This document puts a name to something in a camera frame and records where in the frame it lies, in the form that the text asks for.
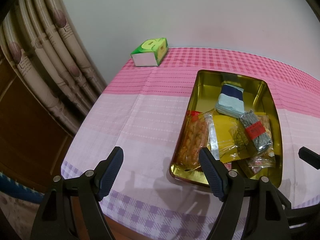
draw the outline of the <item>purple checkered pattern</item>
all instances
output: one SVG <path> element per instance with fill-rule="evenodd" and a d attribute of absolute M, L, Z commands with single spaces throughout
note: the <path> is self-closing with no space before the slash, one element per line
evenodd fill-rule
<path fill-rule="evenodd" d="M 65 179 L 80 176 L 83 172 L 64 161 L 61 167 Z M 320 202 L 320 195 L 295 208 Z M 206 239 L 216 218 L 190 215 L 149 205 L 115 190 L 100 202 L 105 215 L 118 223 L 156 240 Z M 241 239 L 245 217 L 240 218 L 233 239 Z"/>

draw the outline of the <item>white wall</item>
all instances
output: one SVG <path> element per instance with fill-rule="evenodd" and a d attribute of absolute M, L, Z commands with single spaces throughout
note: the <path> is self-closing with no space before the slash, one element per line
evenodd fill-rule
<path fill-rule="evenodd" d="M 63 0 L 109 83 L 146 39 L 270 57 L 320 79 L 320 23 L 305 0 Z"/>

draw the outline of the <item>table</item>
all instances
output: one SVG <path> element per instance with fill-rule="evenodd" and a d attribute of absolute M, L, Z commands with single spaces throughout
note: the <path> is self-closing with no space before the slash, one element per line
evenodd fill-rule
<path fill-rule="evenodd" d="M 171 48 L 159 67 L 135 67 L 129 60 L 81 125 L 61 167 L 63 177 L 93 169 L 120 146 L 124 162 L 100 202 L 104 214 L 152 239 L 205 239 L 221 202 L 208 188 L 177 181 L 168 172 L 200 69 L 268 84 L 283 141 L 279 189 L 293 207 L 318 203 L 320 172 L 301 161 L 298 150 L 320 152 L 320 81 L 269 58 L 223 49 Z M 234 239 L 240 239 L 245 217 L 243 208 Z"/>

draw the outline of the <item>green tissue box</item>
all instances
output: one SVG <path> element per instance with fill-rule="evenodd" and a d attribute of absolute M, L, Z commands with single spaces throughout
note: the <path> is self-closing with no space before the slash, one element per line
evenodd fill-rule
<path fill-rule="evenodd" d="M 151 39 L 137 47 L 131 53 L 131 57 L 136 67 L 159 66 L 167 52 L 166 38 Z"/>

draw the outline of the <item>wooden door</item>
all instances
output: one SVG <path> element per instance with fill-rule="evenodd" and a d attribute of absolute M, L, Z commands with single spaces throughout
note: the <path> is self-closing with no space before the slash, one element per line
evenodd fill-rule
<path fill-rule="evenodd" d="M 0 50 L 0 171 L 45 192 L 72 142 L 27 89 Z"/>

